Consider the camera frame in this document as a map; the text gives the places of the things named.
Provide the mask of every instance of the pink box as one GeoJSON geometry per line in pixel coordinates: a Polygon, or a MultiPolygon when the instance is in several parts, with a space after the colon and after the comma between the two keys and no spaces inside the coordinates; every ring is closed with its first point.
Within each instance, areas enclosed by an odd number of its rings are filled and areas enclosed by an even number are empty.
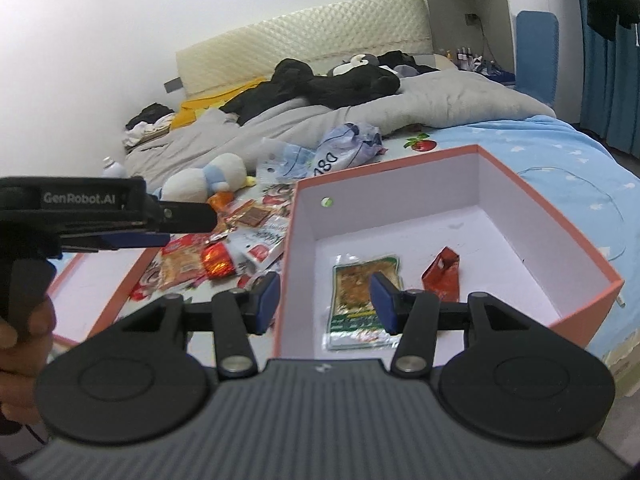
{"type": "Polygon", "coordinates": [[[76,346],[110,326],[159,250],[76,254],[47,291],[58,320],[54,340],[76,346]]]}
{"type": "MultiPolygon", "coordinates": [[[[388,365],[391,348],[324,348],[336,259],[395,254],[404,288],[422,288],[445,246],[460,255],[461,301],[489,292],[581,347],[623,285],[562,213],[480,146],[414,155],[298,183],[274,354],[388,365]]],[[[436,364],[462,349],[461,333],[440,333],[436,364]]]]}

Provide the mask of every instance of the light blue bedsheet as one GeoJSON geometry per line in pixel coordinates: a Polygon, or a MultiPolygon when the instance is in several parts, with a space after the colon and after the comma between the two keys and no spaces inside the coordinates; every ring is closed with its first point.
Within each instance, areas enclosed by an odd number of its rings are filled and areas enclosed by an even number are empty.
{"type": "MultiPolygon", "coordinates": [[[[640,327],[640,180],[598,142],[562,121],[535,116],[430,132],[439,149],[479,144],[520,174],[599,248],[625,279],[588,349],[600,358],[640,327]]],[[[410,152],[385,141],[388,156],[410,152]]]]}

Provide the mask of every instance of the wall outlet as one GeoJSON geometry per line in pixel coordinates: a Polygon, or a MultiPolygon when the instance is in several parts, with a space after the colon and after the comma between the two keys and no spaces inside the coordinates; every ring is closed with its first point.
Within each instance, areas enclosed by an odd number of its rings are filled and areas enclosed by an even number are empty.
{"type": "Polygon", "coordinates": [[[164,83],[164,91],[170,94],[171,92],[175,92],[182,88],[182,80],[177,77],[175,79],[171,79],[171,81],[167,81],[164,83]]]}
{"type": "Polygon", "coordinates": [[[467,25],[477,25],[480,23],[480,16],[477,14],[465,14],[465,22],[467,25]]]}

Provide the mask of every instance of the gray duvet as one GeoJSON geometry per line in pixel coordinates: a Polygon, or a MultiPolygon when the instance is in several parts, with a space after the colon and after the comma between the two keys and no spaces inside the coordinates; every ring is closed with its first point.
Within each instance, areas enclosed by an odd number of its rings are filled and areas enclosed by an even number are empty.
{"type": "Polygon", "coordinates": [[[155,190],[172,174],[201,168],[221,153],[241,156],[247,170],[255,171],[263,137],[314,150],[325,132],[344,123],[373,124],[387,136],[408,124],[448,128],[534,115],[556,116],[534,98],[481,75],[445,70],[402,79],[398,94],[354,107],[331,110],[293,99],[243,126],[220,110],[207,110],[195,123],[133,150],[125,166],[130,175],[143,176],[148,189],[155,190]]]}

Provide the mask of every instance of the blue chair backrest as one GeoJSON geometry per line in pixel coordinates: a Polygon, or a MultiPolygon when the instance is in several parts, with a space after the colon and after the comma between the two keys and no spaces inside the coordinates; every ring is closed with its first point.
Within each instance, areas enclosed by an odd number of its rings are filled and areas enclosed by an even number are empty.
{"type": "Polygon", "coordinates": [[[515,89],[553,107],[558,82],[558,19],[523,10],[516,17],[515,89]]]}

